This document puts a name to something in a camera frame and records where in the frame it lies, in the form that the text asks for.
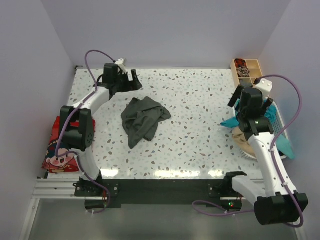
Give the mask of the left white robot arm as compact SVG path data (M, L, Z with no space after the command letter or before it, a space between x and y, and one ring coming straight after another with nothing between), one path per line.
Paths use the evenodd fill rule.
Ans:
M55 149L56 157L74 154L81 171L81 179L88 181L86 191L92 196L99 196L104 184L97 180L101 172L94 160L92 144L95 127L93 115L117 93L140 90L140 83L135 69L128 73L121 63L106 63L102 76L94 80L92 90L72 106L63 106L59 114L59 135Z

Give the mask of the dark grey t shirt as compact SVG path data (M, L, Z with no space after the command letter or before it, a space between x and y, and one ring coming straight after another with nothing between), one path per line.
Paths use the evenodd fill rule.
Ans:
M164 106L150 97L142 100L133 98L121 114L129 148L133 149L142 139L150 142L156 135L159 123L171 117Z

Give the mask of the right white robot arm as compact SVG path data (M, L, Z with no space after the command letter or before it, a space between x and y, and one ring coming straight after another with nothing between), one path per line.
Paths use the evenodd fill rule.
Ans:
M291 181L276 147L274 129L265 113L272 105L271 98L253 87L239 85L228 106L235 107L239 129L253 148L264 179L264 188L257 186L246 173L228 172L224 177L223 192L230 197L237 193L253 205L257 221L265 225L285 224L298 228L303 222L303 211L309 200L299 193Z

